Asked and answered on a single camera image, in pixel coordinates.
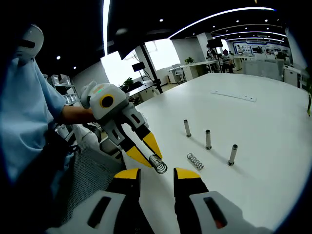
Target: orange circular sensor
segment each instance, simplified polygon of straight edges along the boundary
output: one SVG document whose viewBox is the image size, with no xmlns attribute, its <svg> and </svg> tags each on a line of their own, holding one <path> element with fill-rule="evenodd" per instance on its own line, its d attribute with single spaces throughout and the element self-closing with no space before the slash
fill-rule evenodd
<svg viewBox="0 0 312 234">
<path fill-rule="evenodd" d="M 106 94 L 103 97 L 101 97 L 101 99 L 99 100 L 99 104 L 103 108 L 111 107 L 113 103 L 114 103 L 114 96 L 111 94 Z"/>
</svg>

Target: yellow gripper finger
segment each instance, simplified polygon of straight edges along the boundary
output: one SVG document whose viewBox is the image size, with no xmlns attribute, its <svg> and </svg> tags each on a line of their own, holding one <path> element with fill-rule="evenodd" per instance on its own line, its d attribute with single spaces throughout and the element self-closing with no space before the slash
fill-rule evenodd
<svg viewBox="0 0 312 234">
<path fill-rule="evenodd" d="M 143 163 L 148 167 L 152 167 L 149 161 L 144 157 L 142 152 L 136 146 L 133 146 L 130 150 L 126 151 L 126 154 L 134 160 Z"/>
<path fill-rule="evenodd" d="M 162 158 L 161 152 L 157 145 L 156 139 L 153 133 L 149 132 L 144 138 L 143 142 L 146 144 L 148 148 L 150 148 L 154 153 L 158 155 L 158 157 Z"/>
</svg>

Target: window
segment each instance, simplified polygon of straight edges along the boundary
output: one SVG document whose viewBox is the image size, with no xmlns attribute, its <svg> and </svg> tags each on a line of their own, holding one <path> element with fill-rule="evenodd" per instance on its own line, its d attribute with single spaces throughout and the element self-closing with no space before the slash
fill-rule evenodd
<svg viewBox="0 0 312 234">
<path fill-rule="evenodd" d="M 155 70 L 180 63 L 176 49 L 170 39 L 154 40 L 145 43 Z"/>
<path fill-rule="evenodd" d="M 221 42 L 222 42 L 222 50 L 227 50 L 227 51 L 229 51 L 229 47 L 228 47 L 228 44 L 227 44 L 227 42 L 226 42 L 226 40 L 224 40 L 224 39 L 221 39 Z"/>
<path fill-rule="evenodd" d="M 137 54 L 133 50 L 124 58 L 124 60 L 121 60 L 118 52 L 111 53 L 101 58 L 101 63 L 111 84 L 120 86 L 129 77 L 132 79 L 141 77 L 140 72 L 134 72 L 132 68 L 133 64 L 139 62 L 136 59 L 136 56 Z"/>
</svg>

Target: white helmet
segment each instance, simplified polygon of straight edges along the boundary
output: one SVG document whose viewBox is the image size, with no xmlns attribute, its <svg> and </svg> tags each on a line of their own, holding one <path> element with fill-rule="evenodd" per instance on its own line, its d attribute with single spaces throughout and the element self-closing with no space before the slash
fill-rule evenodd
<svg viewBox="0 0 312 234">
<path fill-rule="evenodd" d="M 36 25 L 31 25 L 14 53 L 19 58 L 19 63 L 26 64 L 34 59 L 43 45 L 43 32 Z"/>
</svg>

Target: black ceiling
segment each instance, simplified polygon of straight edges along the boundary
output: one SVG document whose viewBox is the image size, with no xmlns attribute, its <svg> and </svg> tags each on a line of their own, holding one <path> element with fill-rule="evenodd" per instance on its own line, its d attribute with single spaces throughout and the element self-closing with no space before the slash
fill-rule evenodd
<svg viewBox="0 0 312 234">
<path fill-rule="evenodd" d="M 271 1 L 226 0 L 207 1 L 192 0 L 111 0 L 108 27 L 108 52 L 124 49 L 130 52 L 142 42 L 167 38 L 183 27 L 206 16 L 239 7 L 266 6 L 273 7 Z M 67 74 L 74 76 L 104 56 L 103 52 L 103 0 L 81 1 L 46 1 L 45 10 L 34 20 L 44 33 L 42 50 L 36 57 L 41 71 L 45 74 Z M 274 11 L 240 11 L 217 16 L 196 24 L 172 39 L 192 37 L 202 32 L 213 32 L 213 35 L 246 31 L 269 31 L 284 34 L 285 25 L 278 12 Z M 248 26 L 232 27 L 242 24 Z M 116 32 L 125 28 L 127 34 L 117 37 Z M 248 34 L 231 35 L 228 39 L 238 36 L 251 37 Z"/>
</svg>

